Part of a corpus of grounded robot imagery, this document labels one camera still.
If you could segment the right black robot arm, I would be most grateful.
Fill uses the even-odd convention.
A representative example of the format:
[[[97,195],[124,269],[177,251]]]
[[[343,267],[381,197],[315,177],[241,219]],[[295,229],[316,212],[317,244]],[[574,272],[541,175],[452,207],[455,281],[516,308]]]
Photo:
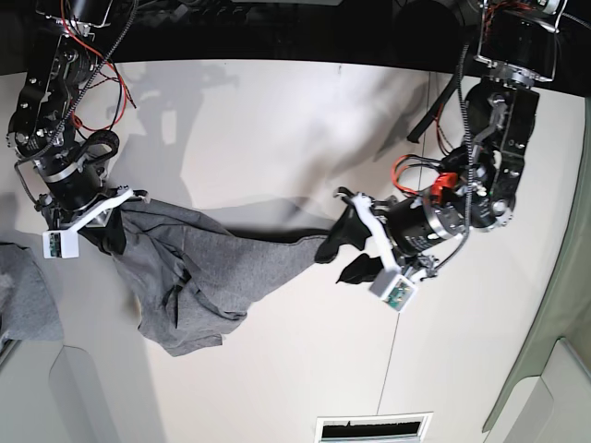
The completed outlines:
[[[140,194],[106,183],[108,163],[120,147],[115,124],[87,128],[76,110],[105,68],[113,71],[110,79],[118,86],[114,122],[132,102],[113,54],[138,7],[136,1],[35,4],[43,25],[36,34],[6,141],[17,156],[15,171],[29,164],[46,186],[46,193],[30,200],[48,226],[42,235],[47,258],[77,257],[80,238],[107,255],[125,251],[120,207]]]

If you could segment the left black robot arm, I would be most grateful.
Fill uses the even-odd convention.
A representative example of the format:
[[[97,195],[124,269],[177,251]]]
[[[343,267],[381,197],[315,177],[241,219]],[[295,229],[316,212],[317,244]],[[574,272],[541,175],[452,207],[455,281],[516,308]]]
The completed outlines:
[[[363,250],[373,240],[376,258],[361,255],[342,273],[350,283],[375,281],[380,273],[435,277],[442,261],[432,247],[472,230],[489,231],[513,215],[535,128],[538,82],[555,77],[562,1],[486,1],[477,42],[467,43],[444,92],[409,135],[417,142],[438,126],[452,95],[459,100],[464,135],[457,147],[437,133],[441,156],[413,153],[391,168],[402,200],[377,200],[345,187],[336,197],[345,211],[316,252],[319,264],[333,261],[342,245]]]

